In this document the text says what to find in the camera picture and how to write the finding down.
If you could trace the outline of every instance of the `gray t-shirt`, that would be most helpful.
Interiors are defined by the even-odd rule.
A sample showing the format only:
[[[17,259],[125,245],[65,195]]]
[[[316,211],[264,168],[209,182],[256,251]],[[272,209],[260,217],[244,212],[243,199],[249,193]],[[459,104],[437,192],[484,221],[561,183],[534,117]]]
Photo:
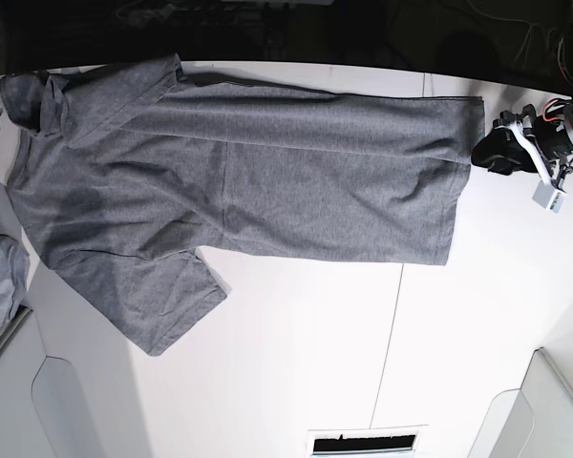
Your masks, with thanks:
[[[9,194],[49,268],[150,355],[225,294],[195,255],[443,264],[479,98],[199,85],[177,56],[1,81]]]

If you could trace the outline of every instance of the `t-shirt sleeve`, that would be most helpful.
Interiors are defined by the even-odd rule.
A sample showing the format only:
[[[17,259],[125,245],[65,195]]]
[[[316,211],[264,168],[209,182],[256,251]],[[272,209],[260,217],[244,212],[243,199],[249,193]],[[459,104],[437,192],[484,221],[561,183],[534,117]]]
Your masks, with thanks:
[[[151,356],[163,353],[226,297],[193,252],[145,260],[75,251],[53,270]]]

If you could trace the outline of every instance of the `white table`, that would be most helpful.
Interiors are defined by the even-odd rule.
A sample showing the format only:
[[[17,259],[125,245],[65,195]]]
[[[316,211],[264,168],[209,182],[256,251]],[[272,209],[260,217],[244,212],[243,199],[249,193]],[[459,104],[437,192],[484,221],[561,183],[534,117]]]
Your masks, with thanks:
[[[330,65],[184,68],[333,92],[482,95],[488,129],[499,111],[551,97]],[[1,122],[4,182],[17,131]],[[559,215],[532,201],[538,181],[473,169],[445,267],[203,248],[231,294],[155,359],[36,268],[35,255],[30,303],[47,353],[74,365],[107,456],[303,458],[309,429],[428,425],[416,456],[464,458],[493,398],[520,387],[534,349],[545,345],[573,385],[573,176]]]

